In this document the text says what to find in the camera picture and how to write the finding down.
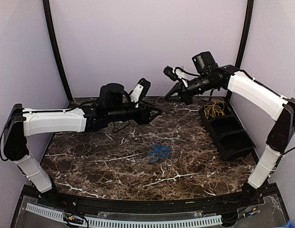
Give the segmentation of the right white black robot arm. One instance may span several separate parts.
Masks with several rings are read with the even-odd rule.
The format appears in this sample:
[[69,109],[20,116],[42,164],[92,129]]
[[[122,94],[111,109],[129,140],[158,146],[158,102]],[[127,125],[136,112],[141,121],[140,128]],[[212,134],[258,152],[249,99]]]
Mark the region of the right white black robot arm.
[[219,66],[209,51],[195,55],[192,61],[197,74],[193,74],[191,80],[186,77],[189,73],[179,66],[164,68],[163,73],[176,82],[166,94],[166,100],[176,99],[189,105],[196,95],[225,89],[250,101],[275,122],[268,134],[265,150],[246,181],[250,188],[238,196],[238,202],[248,206],[256,199],[255,190],[264,184],[280,160],[289,153],[287,146],[295,133],[295,99],[268,88],[245,70],[233,65]]

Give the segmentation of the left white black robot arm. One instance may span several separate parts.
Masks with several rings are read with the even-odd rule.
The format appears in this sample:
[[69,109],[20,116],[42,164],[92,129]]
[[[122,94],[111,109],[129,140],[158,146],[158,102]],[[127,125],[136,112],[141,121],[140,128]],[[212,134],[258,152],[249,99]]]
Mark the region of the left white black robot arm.
[[27,146],[27,137],[43,133],[91,133],[108,127],[109,123],[135,121],[146,125],[162,111],[143,101],[150,82],[141,79],[127,93],[124,86],[109,83],[100,89],[96,100],[69,109],[30,109],[15,104],[0,135],[0,158],[12,161],[23,172],[52,207],[59,207],[62,196],[54,188],[50,176],[42,169]]

